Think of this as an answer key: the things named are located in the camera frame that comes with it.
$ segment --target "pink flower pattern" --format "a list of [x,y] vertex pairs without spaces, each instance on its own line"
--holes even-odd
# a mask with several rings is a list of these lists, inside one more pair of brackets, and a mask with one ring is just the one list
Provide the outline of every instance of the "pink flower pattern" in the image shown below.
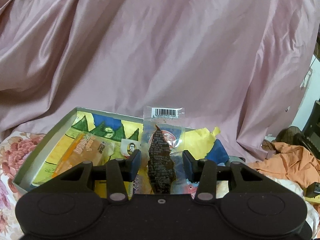
[[[7,183],[15,198],[19,197],[19,193],[12,182],[14,176],[26,158],[44,137],[44,135],[26,133],[20,135],[22,135],[22,137],[13,136],[7,140],[8,142],[4,144],[6,145],[6,150],[3,150],[4,147],[0,147],[0,176],[1,174],[8,176]],[[0,180],[0,234],[3,233],[4,235],[8,234],[8,228],[10,227],[7,216],[4,214],[4,209],[8,211],[11,210],[8,195],[7,187],[4,182]]]

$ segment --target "green triangle drawing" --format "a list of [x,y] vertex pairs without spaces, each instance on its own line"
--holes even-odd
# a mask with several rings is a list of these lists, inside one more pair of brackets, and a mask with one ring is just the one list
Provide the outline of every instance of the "green triangle drawing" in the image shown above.
[[107,132],[106,127],[107,126],[105,126],[104,121],[102,121],[97,127],[93,128],[90,131],[90,133],[97,135],[97,136],[100,136],[100,137],[104,137],[106,134],[108,134],[110,132],[113,133],[113,130],[111,128],[109,128],[110,132]]
[[80,130],[80,131],[85,131],[85,132],[88,132],[88,122],[87,122],[87,118],[84,116],[82,117],[82,119],[75,123],[72,128],[75,128],[77,130]]
[[128,139],[138,141],[138,137],[139,137],[139,128],[137,128],[137,130],[135,130],[135,132]]
[[122,123],[118,130],[115,130],[115,134],[113,135],[111,140],[121,142],[121,139],[125,139],[124,127]]

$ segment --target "orange cloth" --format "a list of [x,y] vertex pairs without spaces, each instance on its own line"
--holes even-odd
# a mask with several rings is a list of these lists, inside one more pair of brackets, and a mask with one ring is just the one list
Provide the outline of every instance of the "orange cloth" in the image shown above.
[[289,179],[306,188],[314,182],[320,183],[320,161],[303,146],[273,143],[279,154],[263,162],[249,163],[248,166],[262,174],[277,179]]

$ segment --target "white wall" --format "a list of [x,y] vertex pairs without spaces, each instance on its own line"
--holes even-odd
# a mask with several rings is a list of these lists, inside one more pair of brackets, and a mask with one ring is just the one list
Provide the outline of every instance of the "white wall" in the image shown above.
[[311,76],[307,76],[306,80],[309,78],[309,84],[306,88],[306,92],[304,98],[299,106],[296,117],[292,122],[292,126],[297,126],[300,130],[302,130],[305,124],[308,121],[308,118],[311,114],[313,104],[316,100],[320,98],[320,62],[316,59],[311,66],[312,74]]

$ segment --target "barcode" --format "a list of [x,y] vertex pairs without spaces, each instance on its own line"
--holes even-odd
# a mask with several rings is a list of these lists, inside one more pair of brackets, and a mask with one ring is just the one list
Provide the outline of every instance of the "barcode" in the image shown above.
[[153,117],[166,116],[166,117],[178,118],[177,109],[170,109],[170,108],[152,108],[151,116]]

